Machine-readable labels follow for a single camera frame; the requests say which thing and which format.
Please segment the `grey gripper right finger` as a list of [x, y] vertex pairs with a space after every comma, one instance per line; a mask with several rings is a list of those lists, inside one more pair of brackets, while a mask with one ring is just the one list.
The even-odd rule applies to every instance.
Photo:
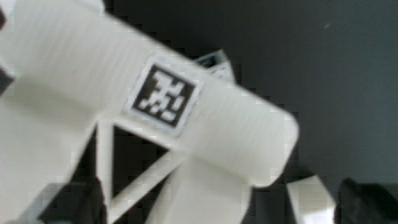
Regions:
[[398, 199], [380, 184], [343, 180], [334, 224], [398, 224]]

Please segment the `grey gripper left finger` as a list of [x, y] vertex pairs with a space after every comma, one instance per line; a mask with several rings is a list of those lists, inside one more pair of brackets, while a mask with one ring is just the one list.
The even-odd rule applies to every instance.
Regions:
[[37, 219], [44, 224], [106, 224], [105, 196], [96, 178], [67, 183]]

